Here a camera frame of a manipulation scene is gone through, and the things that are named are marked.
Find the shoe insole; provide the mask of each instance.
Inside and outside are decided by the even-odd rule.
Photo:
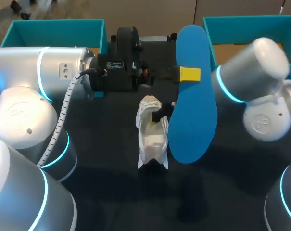
[[[211,81],[209,43],[205,31],[186,26],[176,40],[177,65],[201,69],[201,80],[182,81],[169,123],[169,145],[181,163],[198,160],[209,147],[217,126],[217,106]]]

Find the white shoe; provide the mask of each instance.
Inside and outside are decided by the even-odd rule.
[[[166,149],[168,146],[168,120],[165,117],[158,123],[152,122],[152,112],[162,107],[161,102],[154,96],[145,96],[139,105],[136,116],[136,127],[139,129],[140,155],[138,169],[155,159],[158,163],[168,169],[168,157]]]

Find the yellow block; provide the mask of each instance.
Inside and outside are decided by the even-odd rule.
[[[179,81],[201,81],[201,69],[180,67]]]

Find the cable connector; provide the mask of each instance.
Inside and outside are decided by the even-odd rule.
[[[85,71],[82,71],[80,72],[80,76],[83,76],[83,75],[95,75],[95,76],[106,76],[107,75],[107,71],[106,70],[101,70],[99,67],[95,67],[95,68],[90,68],[90,69],[87,69]]]

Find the teal bin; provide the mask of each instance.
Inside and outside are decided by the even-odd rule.
[[[108,53],[103,19],[13,21],[1,47],[88,47]],[[102,97],[97,92],[95,97]]]
[[[290,62],[291,79],[291,16],[205,17],[203,29],[210,44],[211,70],[218,67],[213,45],[249,44],[260,37],[281,43]]]

